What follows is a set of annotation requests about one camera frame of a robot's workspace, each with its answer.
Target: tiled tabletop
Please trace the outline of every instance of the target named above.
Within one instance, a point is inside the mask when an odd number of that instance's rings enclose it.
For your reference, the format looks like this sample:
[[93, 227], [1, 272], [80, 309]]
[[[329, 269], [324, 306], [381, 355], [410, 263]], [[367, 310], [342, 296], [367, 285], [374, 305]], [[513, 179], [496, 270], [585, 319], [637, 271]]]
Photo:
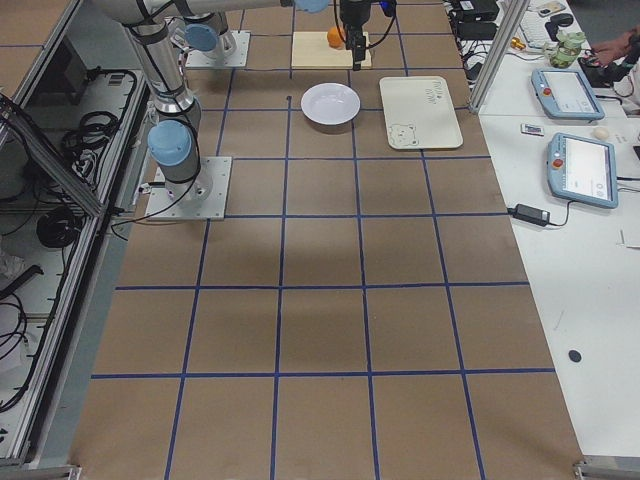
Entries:
[[[291, 71], [294, 27], [330, 12], [235, 12], [247, 69], [189, 74], [203, 154], [234, 157], [227, 218], [133, 227], [70, 458], [87, 479], [573, 478], [443, 6], [398, 15], [373, 70]], [[415, 75], [447, 80], [461, 148], [387, 144], [378, 80]], [[326, 81], [362, 100], [334, 134], [300, 111]]]
[[13, 97], [44, 54], [54, 29], [78, 0], [0, 0], [0, 87]]

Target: white plate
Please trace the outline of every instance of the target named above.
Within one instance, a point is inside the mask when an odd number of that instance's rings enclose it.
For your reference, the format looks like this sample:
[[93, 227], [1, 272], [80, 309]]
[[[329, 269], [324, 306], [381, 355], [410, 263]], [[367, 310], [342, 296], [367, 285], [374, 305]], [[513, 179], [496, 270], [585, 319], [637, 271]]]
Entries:
[[321, 83], [304, 92], [300, 102], [310, 120], [322, 125], [348, 122], [360, 110], [358, 94], [340, 83]]

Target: orange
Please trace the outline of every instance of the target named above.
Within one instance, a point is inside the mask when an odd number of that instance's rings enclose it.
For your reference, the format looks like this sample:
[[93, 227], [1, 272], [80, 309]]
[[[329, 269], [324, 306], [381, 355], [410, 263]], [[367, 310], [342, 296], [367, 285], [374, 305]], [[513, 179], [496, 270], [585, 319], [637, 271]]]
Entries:
[[329, 46], [332, 48], [340, 48], [342, 46], [342, 38], [344, 38], [344, 28], [340, 27], [340, 31], [338, 32], [337, 27], [331, 27], [327, 32], [327, 41], [329, 42]]

